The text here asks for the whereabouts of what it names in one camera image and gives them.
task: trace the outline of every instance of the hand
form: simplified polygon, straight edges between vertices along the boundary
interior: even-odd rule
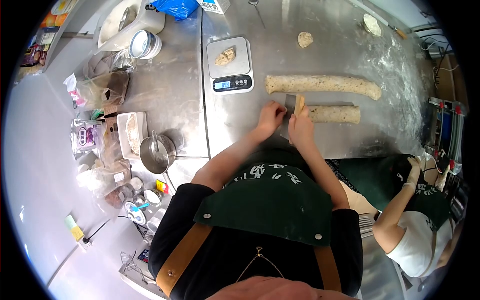
[[[288,122],[288,136],[297,148],[315,145],[313,141],[313,122],[308,116],[308,106],[304,106],[298,116],[292,114]]]
[[[410,184],[414,187],[417,186],[417,181],[420,176],[420,159],[418,157],[409,157],[407,158],[408,162],[412,166],[412,170],[410,170],[410,173],[408,174],[407,182],[406,184]]]
[[[270,137],[282,124],[283,116],[286,113],[287,109],[273,100],[264,105],[260,112],[257,128],[255,128],[262,141]]]

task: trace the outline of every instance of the black t-shirt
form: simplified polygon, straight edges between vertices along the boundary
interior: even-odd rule
[[[183,184],[172,197],[165,216],[153,238],[148,269],[156,277],[163,263],[192,228],[193,217],[202,199],[213,194],[209,187]],[[257,254],[256,247],[289,280],[323,288],[313,247],[296,241],[242,230],[214,227],[185,269],[170,298],[204,300],[221,288],[235,283]],[[332,212],[330,246],[335,258],[342,292],[355,296],[363,272],[363,252],[359,216],[351,209]],[[255,259],[240,280],[252,276],[281,277],[267,260]]]

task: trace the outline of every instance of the spoon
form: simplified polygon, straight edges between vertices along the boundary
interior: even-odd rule
[[[265,23],[264,23],[264,21],[262,20],[262,16],[260,15],[260,12],[258,11],[258,8],[257,8],[258,0],[249,0],[249,1],[248,1],[248,4],[251,4],[251,5],[255,6],[255,9],[257,10],[257,14],[258,14],[258,16],[259,16],[259,18],[260,18],[260,21],[262,22],[262,25],[264,26],[264,29],[265,29],[265,28],[266,28],[266,27],[265,27]]]
[[[149,205],[150,205],[150,203],[145,203],[144,205],[141,205],[139,207],[133,206],[132,209],[133,209],[134,212],[138,212],[140,210],[140,208],[144,208],[144,207],[147,207]]]

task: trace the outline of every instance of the dough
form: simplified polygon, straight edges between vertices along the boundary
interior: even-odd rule
[[[300,45],[300,47],[305,48],[308,45],[310,45],[312,42],[313,42],[313,37],[310,33],[306,32],[306,31],[300,32],[300,34],[299,34],[299,45]]]
[[[217,66],[225,66],[226,64],[228,64],[234,59],[235,59],[235,51],[233,51],[233,48],[229,48],[223,51],[222,53],[220,53],[220,55],[216,57],[215,64]]]
[[[381,36],[382,30],[378,25],[377,19],[370,16],[369,14],[363,15],[363,21],[365,22],[365,27],[374,35],[374,36]]]
[[[127,124],[125,126],[127,132],[127,139],[133,154],[140,154],[140,140],[138,138],[137,117],[135,113],[128,116]]]
[[[360,108],[358,106],[308,106],[308,109],[308,116],[314,123],[358,124],[360,122]]]
[[[283,92],[350,92],[366,95],[373,100],[378,100],[382,90],[373,82],[353,77],[342,76],[304,76],[283,75],[265,77],[267,93]]]

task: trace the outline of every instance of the stainless steel table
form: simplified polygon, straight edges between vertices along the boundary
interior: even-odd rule
[[[148,132],[155,130],[170,137],[178,156],[168,173],[174,188],[190,182],[196,171],[208,161],[201,66],[202,10],[176,22],[167,15],[165,28],[158,34],[160,53],[150,60],[137,60],[125,103],[119,112],[145,111]],[[147,188],[163,175],[150,173],[140,161],[132,161],[132,175],[140,177]]]
[[[401,22],[371,3],[382,17]],[[203,12],[204,93],[211,156],[240,139],[258,121],[264,103],[285,102],[284,93],[268,95],[267,75],[341,75],[363,77],[382,88],[382,97],[340,92],[304,93],[307,105],[357,105],[360,124],[318,123],[315,142],[325,158],[385,156],[392,152],[419,154],[432,66],[416,40],[402,40],[379,23],[382,37],[360,25],[365,11],[347,0],[261,0],[257,6],[266,29],[247,0],[232,1],[225,15]],[[300,48],[301,31],[313,43]],[[234,36],[250,41],[255,87],[245,94],[218,96],[210,88],[206,46]]]

